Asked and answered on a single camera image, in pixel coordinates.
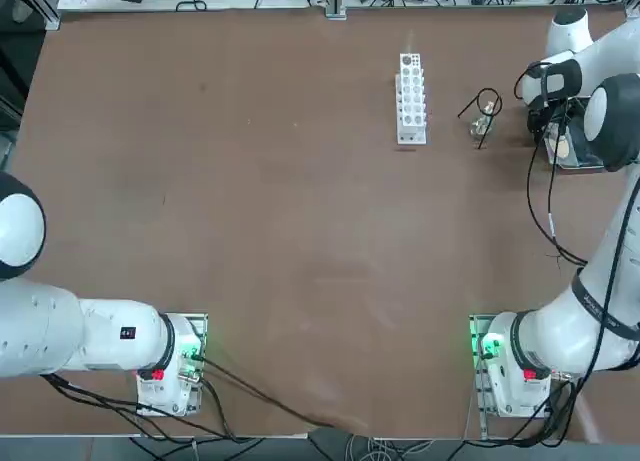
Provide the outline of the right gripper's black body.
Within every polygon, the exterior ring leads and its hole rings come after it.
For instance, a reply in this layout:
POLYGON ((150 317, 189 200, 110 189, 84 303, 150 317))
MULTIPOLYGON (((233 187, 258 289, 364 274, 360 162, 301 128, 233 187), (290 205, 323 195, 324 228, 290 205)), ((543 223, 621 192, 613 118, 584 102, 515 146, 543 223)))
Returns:
POLYGON ((550 132, 553 125, 557 128, 557 135, 567 133, 569 123, 569 98, 548 101, 533 101, 527 105, 527 129, 531 133, 535 145, 539 145, 550 132))

